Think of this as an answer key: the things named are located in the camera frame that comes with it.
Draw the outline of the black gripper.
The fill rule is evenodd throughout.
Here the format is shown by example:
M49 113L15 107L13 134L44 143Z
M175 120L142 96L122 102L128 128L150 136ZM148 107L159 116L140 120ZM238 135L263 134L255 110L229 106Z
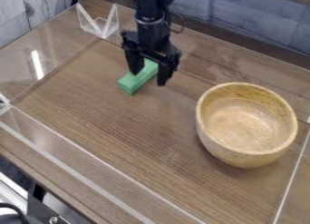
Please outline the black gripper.
M144 59L150 59L159 64L158 85L164 86L176 71L182 56L170 39L171 23L138 23L136 27L135 31L122 30L122 48L130 71L138 75L144 67Z

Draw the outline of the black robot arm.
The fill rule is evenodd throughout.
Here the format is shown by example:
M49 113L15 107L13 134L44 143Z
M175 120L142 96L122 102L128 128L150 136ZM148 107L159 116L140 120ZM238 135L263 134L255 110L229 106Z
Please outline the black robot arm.
M138 75L144 59L159 65L158 85L164 86L178 70L180 50L171 42L170 5L174 0L135 0L136 31L122 30L130 72Z

